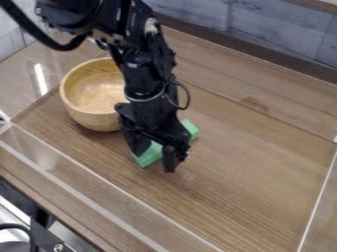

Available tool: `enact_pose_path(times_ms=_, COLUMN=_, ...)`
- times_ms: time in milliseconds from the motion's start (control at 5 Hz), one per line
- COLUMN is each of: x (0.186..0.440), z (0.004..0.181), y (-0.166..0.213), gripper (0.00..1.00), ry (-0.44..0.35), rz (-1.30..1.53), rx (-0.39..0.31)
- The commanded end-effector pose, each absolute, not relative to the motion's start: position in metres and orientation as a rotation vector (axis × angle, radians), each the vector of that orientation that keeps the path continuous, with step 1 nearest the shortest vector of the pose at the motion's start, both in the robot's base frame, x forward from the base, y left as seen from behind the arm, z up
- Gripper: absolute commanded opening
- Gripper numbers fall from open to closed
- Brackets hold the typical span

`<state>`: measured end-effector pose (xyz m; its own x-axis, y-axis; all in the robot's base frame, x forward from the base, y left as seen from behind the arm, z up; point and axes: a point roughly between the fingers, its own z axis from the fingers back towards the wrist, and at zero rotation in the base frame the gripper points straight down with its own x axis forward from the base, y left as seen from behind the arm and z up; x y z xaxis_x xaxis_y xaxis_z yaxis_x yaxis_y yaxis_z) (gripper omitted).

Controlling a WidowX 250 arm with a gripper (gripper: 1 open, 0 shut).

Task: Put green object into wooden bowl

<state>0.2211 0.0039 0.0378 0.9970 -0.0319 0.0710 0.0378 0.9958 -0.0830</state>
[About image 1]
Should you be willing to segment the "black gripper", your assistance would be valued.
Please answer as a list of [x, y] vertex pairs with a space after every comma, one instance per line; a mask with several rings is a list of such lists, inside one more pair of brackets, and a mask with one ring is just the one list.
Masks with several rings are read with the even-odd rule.
[[126, 102], [114, 105], [125, 142], [132, 154], [140, 157], [149, 148], [151, 141], [163, 146], [163, 169], [173, 173], [188, 156], [189, 138], [177, 118], [179, 95], [163, 92], [151, 98], [136, 99], [128, 95]]

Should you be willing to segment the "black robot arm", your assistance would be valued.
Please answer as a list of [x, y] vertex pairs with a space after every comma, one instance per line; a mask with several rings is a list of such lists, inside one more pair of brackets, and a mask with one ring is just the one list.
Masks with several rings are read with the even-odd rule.
[[187, 107], [179, 104], [175, 51], [152, 9], [141, 0], [37, 0], [36, 8], [52, 28], [90, 36], [109, 51], [125, 80], [114, 110], [126, 145], [141, 156], [157, 143], [172, 173], [188, 156], [191, 134], [177, 118]]

